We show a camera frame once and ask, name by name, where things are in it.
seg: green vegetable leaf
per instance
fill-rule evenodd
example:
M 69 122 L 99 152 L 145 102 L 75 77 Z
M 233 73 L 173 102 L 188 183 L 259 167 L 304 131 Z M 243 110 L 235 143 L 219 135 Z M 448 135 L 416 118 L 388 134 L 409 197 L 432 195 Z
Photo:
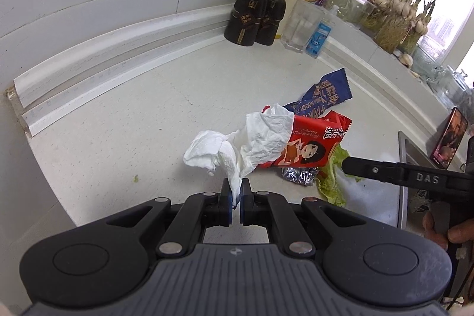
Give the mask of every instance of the green vegetable leaf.
M 349 157 L 349 152 L 341 147 L 340 144 L 334 148 L 328 163 L 319 170 L 318 179 L 318 190 L 330 204 L 337 206 L 345 206 L 344 196 L 342 195 L 339 186 L 337 185 L 336 178 L 336 166 L 341 167 L 342 161 Z M 360 177 L 354 177 L 357 182 L 361 180 Z

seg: blue snack wrapper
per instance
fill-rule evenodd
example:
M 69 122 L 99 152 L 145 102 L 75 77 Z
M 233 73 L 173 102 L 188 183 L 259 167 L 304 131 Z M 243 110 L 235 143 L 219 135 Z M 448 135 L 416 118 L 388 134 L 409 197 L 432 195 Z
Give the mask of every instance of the blue snack wrapper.
M 318 118 L 327 108 L 352 98 L 345 68 L 326 74 L 299 101 L 285 105 L 297 116 Z

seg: phone screen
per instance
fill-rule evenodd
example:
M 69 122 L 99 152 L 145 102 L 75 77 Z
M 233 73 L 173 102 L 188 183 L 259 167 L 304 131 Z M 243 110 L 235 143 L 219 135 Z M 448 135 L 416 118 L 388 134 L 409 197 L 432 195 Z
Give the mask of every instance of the phone screen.
M 446 128 L 436 143 L 430 159 L 442 169 L 447 169 L 456 154 L 456 150 L 467 129 L 467 120 L 458 108 L 454 108 L 449 116 Z

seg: kitchen counter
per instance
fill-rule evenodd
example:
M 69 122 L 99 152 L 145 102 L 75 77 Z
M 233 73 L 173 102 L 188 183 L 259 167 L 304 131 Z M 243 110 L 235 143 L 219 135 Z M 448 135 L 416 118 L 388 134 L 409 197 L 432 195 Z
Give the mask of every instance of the kitchen counter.
M 341 67 L 324 53 L 315 60 L 279 42 L 246 48 L 219 41 L 109 90 L 28 141 L 77 225 L 159 196 L 183 202 L 196 192 L 219 191 L 224 178 L 221 171 L 211 177 L 182 162 L 199 131 L 230 133 L 246 113 L 295 101 L 322 75 Z M 409 115 L 356 73 L 347 73 L 354 97 L 335 110 L 353 121 L 342 142 L 351 155 L 399 161 L 400 130 L 424 148 L 427 136 Z M 319 197 L 315 187 L 285 181 L 274 170 L 257 170 L 249 179 L 253 190 L 282 193 L 290 202 Z M 343 185 L 348 209 L 397 224 L 398 187 L 351 179 Z M 243 242 L 262 240 L 264 233 L 234 230 Z M 219 230 L 210 229 L 209 235 L 223 240 Z

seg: hand sanitizer bottle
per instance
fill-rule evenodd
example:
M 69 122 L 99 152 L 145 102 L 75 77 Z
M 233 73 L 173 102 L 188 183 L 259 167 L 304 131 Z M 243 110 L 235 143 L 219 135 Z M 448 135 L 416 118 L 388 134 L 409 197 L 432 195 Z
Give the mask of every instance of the hand sanitizer bottle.
M 329 33 L 331 32 L 332 28 L 336 25 L 336 18 L 337 18 L 337 10 L 339 7 L 333 6 L 331 11 L 329 11 L 319 22 L 316 31 L 314 31 L 313 35 L 306 46 L 306 52 L 311 55 L 313 58 L 316 58 L 321 51 L 324 42 L 326 42 L 326 38 L 328 37 Z

